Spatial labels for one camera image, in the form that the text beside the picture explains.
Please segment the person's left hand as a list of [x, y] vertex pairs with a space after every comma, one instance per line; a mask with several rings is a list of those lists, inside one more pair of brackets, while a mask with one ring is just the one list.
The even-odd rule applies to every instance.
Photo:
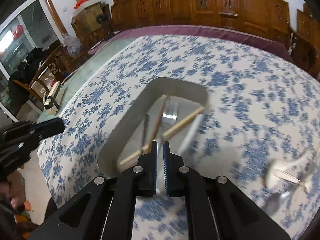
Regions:
[[26, 201], [25, 187], [20, 172], [12, 172], [7, 177], [7, 181], [1, 182], [1, 199], [10, 200], [11, 207], [16, 210], [24, 206], [24, 202]]

